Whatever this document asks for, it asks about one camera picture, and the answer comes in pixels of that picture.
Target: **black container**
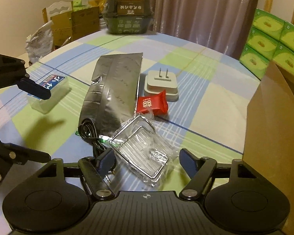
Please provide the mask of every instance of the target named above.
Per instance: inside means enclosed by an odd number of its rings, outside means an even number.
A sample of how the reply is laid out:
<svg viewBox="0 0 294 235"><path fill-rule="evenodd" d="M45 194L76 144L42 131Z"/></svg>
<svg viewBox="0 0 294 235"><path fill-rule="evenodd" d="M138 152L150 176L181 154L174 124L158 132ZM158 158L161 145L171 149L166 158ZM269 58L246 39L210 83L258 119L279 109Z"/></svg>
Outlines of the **black container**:
<svg viewBox="0 0 294 235"><path fill-rule="evenodd" d="M146 33L153 19L150 0L107 0L102 15L111 34Z"/></svg>

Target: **brown cardboard box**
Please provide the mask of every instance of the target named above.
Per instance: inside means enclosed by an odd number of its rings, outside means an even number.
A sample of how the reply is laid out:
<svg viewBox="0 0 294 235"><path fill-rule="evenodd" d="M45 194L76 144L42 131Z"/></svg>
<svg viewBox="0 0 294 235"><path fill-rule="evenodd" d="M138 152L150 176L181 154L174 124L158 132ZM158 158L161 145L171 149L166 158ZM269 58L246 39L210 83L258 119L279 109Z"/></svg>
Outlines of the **brown cardboard box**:
<svg viewBox="0 0 294 235"><path fill-rule="evenodd" d="M288 197L294 235L294 76L273 61L247 107L243 160Z"/></svg>
<svg viewBox="0 0 294 235"><path fill-rule="evenodd" d="M44 22L48 21L46 8L43 9ZM68 11L51 17L52 34L55 46L61 46L67 38L77 40L88 34L97 32L99 27L99 7L91 7L80 11Z"/></svg>

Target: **red candy wrapper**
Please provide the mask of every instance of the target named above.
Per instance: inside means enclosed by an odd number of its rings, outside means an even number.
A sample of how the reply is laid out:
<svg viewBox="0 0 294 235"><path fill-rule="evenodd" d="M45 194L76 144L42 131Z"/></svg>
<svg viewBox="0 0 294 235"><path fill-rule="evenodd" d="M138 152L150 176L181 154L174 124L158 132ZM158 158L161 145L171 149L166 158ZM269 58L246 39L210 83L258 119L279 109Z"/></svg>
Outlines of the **red candy wrapper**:
<svg viewBox="0 0 294 235"><path fill-rule="evenodd" d="M136 113L148 113L147 108L151 108L155 116L166 114L168 103L165 99L165 90L153 96L138 97Z"/></svg>

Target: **checkered tablecloth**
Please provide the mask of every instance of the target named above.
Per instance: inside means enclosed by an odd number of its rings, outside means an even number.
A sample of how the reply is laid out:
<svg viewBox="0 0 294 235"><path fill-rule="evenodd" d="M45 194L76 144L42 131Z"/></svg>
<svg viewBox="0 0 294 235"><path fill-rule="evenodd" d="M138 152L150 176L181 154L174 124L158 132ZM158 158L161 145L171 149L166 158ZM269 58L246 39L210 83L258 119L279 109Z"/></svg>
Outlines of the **checkered tablecloth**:
<svg viewBox="0 0 294 235"><path fill-rule="evenodd" d="M169 114L157 119L159 134L178 150L198 157L210 156L230 163L241 158L246 107L259 80L237 60L176 37L148 32L145 35L109 35L105 30L74 41L27 69L30 78L42 81L49 74L67 76L72 91L47 115L33 110L26 93L16 86L0 89L0 139L48 152L52 158L76 162L92 154L92 147L75 135L82 103L98 58L107 54L143 52L142 73L168 70L177 75L179 100L169 103ZM143 81L140 82L140 94ZM12 188L33 174L41 164L12 167L0 186L0 234L10 228L2 215L2 201ZM125 166L110 176L114 191L151 190ZM78 184L75 179L70 183ZM177 193L189 181L176 162L161 190Z"/></svg>

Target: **transparent plastic box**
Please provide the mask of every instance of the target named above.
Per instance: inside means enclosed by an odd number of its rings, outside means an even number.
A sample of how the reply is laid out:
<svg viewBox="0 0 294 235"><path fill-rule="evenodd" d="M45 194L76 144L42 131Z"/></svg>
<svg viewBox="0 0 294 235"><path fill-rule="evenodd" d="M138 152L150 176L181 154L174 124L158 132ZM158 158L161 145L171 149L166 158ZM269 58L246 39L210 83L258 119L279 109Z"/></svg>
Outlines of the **transparent plastic box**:
<svg viewBox="0 0 294 235"><path fill-rule="evenodd" d="M143 182L154 188L162 185L178 156L142 114L124 122L109 144Z"/></svg>
<svg viewBox="0 0 294 235"><path fill-rule="evenodd" d="M71 90L68 78L58 75L49 75L40 85L50 90L51 97L48 100L42 100L27 94L27 101L32 109L43 114L47 114Z"/></svg>

